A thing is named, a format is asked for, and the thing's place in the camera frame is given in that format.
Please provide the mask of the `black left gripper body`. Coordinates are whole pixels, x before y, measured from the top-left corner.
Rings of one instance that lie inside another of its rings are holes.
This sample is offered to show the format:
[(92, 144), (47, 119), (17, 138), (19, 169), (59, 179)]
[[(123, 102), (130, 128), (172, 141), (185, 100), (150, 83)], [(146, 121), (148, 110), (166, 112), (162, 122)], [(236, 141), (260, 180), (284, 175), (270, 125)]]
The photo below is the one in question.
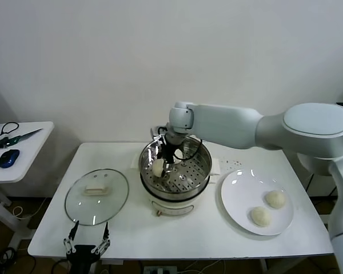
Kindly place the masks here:
[(71, 264), (69, 274), (88, 274), (93, 263), (99, 260), (99, 252), (94, 245), (76, 245), (75, 252), (67, 252), (67, 260)]

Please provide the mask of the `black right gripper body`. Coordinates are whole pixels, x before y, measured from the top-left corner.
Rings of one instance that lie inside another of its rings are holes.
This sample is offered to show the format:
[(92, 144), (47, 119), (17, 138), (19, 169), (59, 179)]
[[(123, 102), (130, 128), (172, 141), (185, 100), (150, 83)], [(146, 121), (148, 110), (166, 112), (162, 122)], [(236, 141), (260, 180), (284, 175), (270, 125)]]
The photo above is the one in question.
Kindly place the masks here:
[(161, 144), (161, 155), (166, 163), (174, 163), (174, 153), (178, 146), (165, 142)]

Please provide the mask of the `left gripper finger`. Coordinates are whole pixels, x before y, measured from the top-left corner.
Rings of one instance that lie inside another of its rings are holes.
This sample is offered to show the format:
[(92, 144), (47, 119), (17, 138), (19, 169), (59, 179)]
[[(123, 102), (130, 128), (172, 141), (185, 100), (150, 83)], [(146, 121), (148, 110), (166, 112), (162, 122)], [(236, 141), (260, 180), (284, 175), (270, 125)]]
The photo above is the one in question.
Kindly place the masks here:
[(97, 245), (94, 249), (92, 249), (92, 253), (94, 254), (104, 254), (105, 251), (110, 247), (110, 239), (109, 239), (109, 227), (108, 222), (105, 224), (105, 229), (103, 232), (102, 241), (99, 245)]
[(64, 238), (63, 240), (63, 244), (65, 246), (65, 250), (67, 254), (72, 254), (76, 252), (76, 248), (74, 245), (74, 238), (75, 238), (75, 234), (77, 232), (78, 226), (79, 226), (79, 221), (77, 220), (75, 222), (75, 226), (70, 230), (68, 237)]

